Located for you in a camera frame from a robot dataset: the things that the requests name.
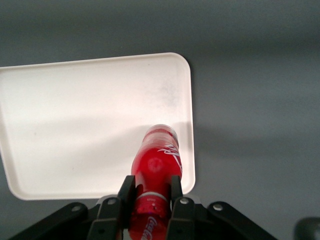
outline black object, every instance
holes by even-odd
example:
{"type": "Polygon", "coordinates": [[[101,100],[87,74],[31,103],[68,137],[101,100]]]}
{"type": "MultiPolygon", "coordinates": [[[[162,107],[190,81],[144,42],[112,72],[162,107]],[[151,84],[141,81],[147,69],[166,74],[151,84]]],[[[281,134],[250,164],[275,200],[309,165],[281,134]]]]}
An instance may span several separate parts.
{"type": "Polygon", "coordinates": [[[320,240],[320,217],[301,219],[295,226],[294,240],[320,240]]]}
{"type": "MultiPolygon", "coordinates": [[[[121,240],[129,227],[135,186],[129,175],[117,196],[103,197],[89,210],[78,202],[68,204],[10,240],[121,240]]],[[[172,176],[171,204],[167,240],[276,240],[225,202],[205,208],[184,197],[179,176],[172,176]]]]}

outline screw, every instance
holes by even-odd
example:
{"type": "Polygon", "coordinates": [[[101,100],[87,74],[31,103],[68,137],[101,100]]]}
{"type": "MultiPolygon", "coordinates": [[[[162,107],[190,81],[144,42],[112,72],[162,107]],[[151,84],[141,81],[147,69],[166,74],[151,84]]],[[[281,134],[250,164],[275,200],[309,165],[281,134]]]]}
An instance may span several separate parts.
{"type": "Polygon", "coordinates": [[[71,209],[71,211],[72,212],[76,212],[76,211],[79,211],[81,209],[81,206],[74,206],[72,209],[71,209]]]}
{"type": "Polygon", "coordinates": [[[189,200],[184,197],[184,198],[181,198],[181,199],[180,199],[180,203],[182,203],[182,204],[187,204],[187,203],[189,203],[189,200]]]}
{"type": "Polygon", "coordinates": [[[107,202],[108,205],[112,205],[112,204],[115,204],[116,203],[116,199],[115,198],[110,198],[107,202]]]}
{"type": "Polygon", "coordinates": [[[224,209],[223,206],[221,206],[221,204],[214,204],[213,205],[213,209],[216,210],[216,211],[221,211],[224,209]]]}

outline coca-cola bottle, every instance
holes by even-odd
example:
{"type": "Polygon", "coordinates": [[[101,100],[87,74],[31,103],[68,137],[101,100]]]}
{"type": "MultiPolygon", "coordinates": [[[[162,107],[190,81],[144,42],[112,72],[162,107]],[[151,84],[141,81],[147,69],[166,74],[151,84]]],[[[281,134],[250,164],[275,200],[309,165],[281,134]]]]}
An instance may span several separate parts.
{"type": "Polygon", "coordinates": [[[132,163],[136,200],[129,223],[133,240],[164,240],[171,216],[171,177],[182,177],[176,132],[169,126],[152,126],[132,163]]]}

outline white tray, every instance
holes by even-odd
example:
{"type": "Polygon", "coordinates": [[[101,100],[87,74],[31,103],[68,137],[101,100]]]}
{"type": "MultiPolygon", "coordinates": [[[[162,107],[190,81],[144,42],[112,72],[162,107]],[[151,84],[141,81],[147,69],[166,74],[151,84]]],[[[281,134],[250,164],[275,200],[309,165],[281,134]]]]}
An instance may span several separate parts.
{"type": "Polygon", "coordinates": [[[190,68],[176,53],[0,68],[0,152],[23,200],[116,194],[145,132],[178,135],[182,189],[195,184],[190,68]]]}

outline coca-cola logo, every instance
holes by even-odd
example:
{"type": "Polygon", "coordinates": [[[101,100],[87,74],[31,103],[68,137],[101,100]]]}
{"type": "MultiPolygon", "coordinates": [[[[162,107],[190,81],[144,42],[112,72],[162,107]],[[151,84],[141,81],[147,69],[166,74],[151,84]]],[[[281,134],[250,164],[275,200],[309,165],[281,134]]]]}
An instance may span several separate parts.
{"type": "Polygon", "coordinates": [[[178,164],[180,171],[182,173],[182,165],[181,165],[180,154],[179,154],[178,149],[175,146],[173,146],[172,144],[167,144],[167,145],[165,145],[165,147],[166,148],[159,149],[158,152],[163,151],[163,153],[165,153],[165,154],[172,155],[174,157],[174,160],[178,164]]]}
{"type": "Polygon", "coordinates": [[[148,217],[141,240],[152,240],[152,232],[157,225],[157,220],[153,216],[148,217]]]}

